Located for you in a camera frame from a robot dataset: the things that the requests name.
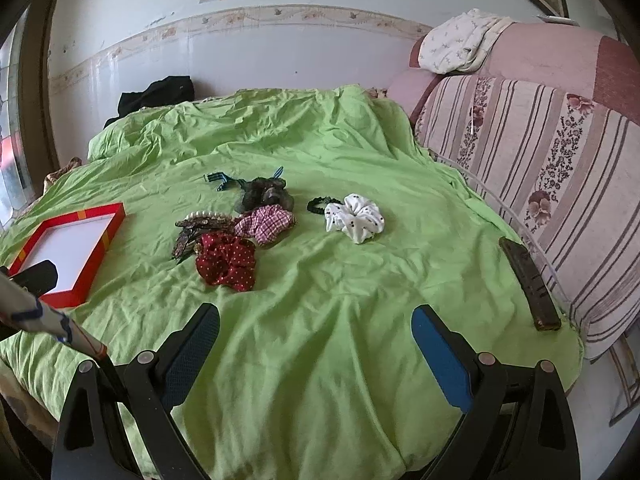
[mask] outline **black hair tie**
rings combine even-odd
[[[319,196],[318,198],[313,199],[306,205],[306,210],[310,213],[315,213],[317,215],[324,214],[324,207],[318,207],[320,204],[325,204],[325,206],[329,204],[341,204],[341,200],[336,200],[335,198],[331,198],[330,196]]]

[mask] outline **white floral cloth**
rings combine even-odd
[[[432,29],[418,55],[420,68],[436,74],[475,72],[505,28],[513,23],[504,18],[471,9]]]
[[[357,244],[363,243],[385,228],[385,219],[378,206],[367,197],[350,194],[344,204],[329,204],[324,208],[326,231],[342,231]]]

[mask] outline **green bed sheet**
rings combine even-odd
[[[284,166],[297,225],[257,250],[251,292],[207,286],[193,259],[170,260],[174,222],[194,210],[231,213],[245,179]],[[357,246],[306,211],[318,196],[359,193],[386,220]],[[241,91],[202,104],[142,110],[90,145],[90,164],[64,176],[4,236],[10,262],[46,218],[113,202],[127,217],[73,317],[115,362],[157,349],[203,302],[220,337],[173,416],[213,479],[390,480],[433,458],[460,412],[448,406],[414,343],[410,317],[429,303],[478,351],[507,364],[553,361],[567,388],[582,345],[563,321],[537,332],[498,239],[518,240],[456,171],[418,148],[390,100],[358,86]],[[19,334],[0,357],[56,417],[82,356]],[[154,467],[123,414],[143,472]]]

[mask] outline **pink sofa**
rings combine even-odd
[[[586,356],[602,354],[640,312],[640,64],[567,25],[514,23],[471,75],[418,68],[420,43],[388,97],[513,219]]]

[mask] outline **white tile floor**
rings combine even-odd
[[[629,337],[629,345],[640,362],[640,330],[637,328]],[[609,427],[614,409],[618,413],[624,403],[620,379],[609,353],[594,364],[584,362],[568,400],[578,439],[582,480],[597,480],[626,440],[640,415],[640,406]]]

